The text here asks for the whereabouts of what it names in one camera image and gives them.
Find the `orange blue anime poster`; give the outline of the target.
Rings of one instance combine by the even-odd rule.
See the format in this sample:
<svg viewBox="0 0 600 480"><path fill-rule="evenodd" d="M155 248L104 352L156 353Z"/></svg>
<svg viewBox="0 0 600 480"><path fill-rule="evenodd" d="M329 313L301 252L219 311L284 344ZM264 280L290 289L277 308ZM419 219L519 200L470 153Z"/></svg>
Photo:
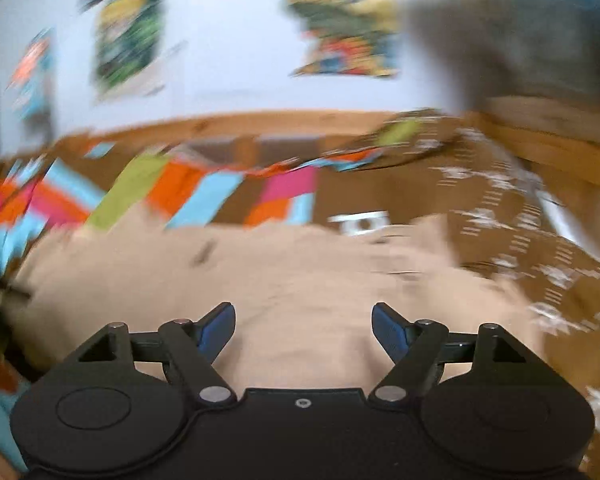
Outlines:
<svg viewBox="0 0 600 480"><path fill-rule="evenodd" d="M9 79L14 92L12 108L21 120L46 114L54 94L54 34L48 28L27 45Z"/></svg>

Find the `colourful patchwork brown bedsheet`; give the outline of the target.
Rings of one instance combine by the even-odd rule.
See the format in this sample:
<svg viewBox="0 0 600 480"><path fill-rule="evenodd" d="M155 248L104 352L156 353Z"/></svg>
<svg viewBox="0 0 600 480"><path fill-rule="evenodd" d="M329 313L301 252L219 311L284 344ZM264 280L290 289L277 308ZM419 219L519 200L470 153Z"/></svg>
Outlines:
<svg viewBox="0 0 600 480"><path fill-rule="evenodd" d="M345 236L441 216L463 269L524 295L537 352L586 396L600 437L600 261L550 227L512 152L436 110L399 114L324 153L315 138L260 136L253 166L233 142L55 142L0 158L1 276L16 282L54 229L103 233L133 212L167 230L279 222Z"/></svg>

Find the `wooden bed headboard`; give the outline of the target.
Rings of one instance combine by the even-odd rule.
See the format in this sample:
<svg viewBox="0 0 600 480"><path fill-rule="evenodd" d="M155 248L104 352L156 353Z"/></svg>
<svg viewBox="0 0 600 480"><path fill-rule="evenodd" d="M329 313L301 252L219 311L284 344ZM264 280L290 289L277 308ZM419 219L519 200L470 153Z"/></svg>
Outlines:
<svg viewBox="0 0 600 480"><path fill-rule="evenodd" d="M396 116L393 112L365 110L257 110L208 114L111 131L78 130L60 138L56 145L77 150L100 141L143 148L231 136L235 159L242 165L253 166L259 158L260 136L280 136L285 140L315 138L317 151L324 153L366 136Z"/></svg>

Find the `colourful mushroom wall poster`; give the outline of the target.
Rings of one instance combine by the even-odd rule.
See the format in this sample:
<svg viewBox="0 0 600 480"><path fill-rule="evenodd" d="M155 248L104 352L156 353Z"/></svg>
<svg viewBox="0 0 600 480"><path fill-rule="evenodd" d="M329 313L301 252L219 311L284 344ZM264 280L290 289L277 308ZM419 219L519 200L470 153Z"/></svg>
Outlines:
<svg viewBox="0 0 600 480"><path fill-rule="evenodd" d="M399 73L396 0L285 0L309 41L297 75L390 78Z"/></svg>

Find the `green anime girl poster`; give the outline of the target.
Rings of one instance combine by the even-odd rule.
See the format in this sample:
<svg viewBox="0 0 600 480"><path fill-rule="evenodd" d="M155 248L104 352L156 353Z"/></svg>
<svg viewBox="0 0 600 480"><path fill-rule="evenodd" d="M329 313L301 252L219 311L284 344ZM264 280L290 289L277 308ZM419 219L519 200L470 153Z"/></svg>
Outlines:
<svg viewBox="0 0 600 480"><path fill-rule="evenodd" d="M164 0L108 0L96 28L93 84L99 102L150 96L164 86Z"/></svg>

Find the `beige hooded zip jacket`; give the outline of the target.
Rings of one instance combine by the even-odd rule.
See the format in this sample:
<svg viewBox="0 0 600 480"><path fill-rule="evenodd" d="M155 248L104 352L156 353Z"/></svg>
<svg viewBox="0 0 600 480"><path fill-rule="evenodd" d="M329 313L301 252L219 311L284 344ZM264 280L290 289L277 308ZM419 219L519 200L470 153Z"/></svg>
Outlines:
<svg viewBox="0 0 600 480"><path fill-rule="evenodd" d="M31 297L7 301L6 318L40 370L107 323L152 332L223 301L236 309L237 330L215 366L236 390L372 388L391 366L370 328L378 302L457 333L498 323L542 348L524 295L463 269L441 216L345 236L279 222L167 230L133 212L103 233L50 231L16 282Z"/></svg>

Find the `silver foil mat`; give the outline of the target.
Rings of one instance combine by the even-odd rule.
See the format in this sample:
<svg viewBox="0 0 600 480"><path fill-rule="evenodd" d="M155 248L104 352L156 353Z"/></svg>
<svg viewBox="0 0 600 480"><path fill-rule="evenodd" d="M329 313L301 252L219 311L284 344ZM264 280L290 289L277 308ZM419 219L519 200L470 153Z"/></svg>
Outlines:
<svg viewBox="0 0 600 480"><path fill-rule="evenodd" d="M536 162L520 166L524 188L550 227L600 261L600 187Z"/></svg>

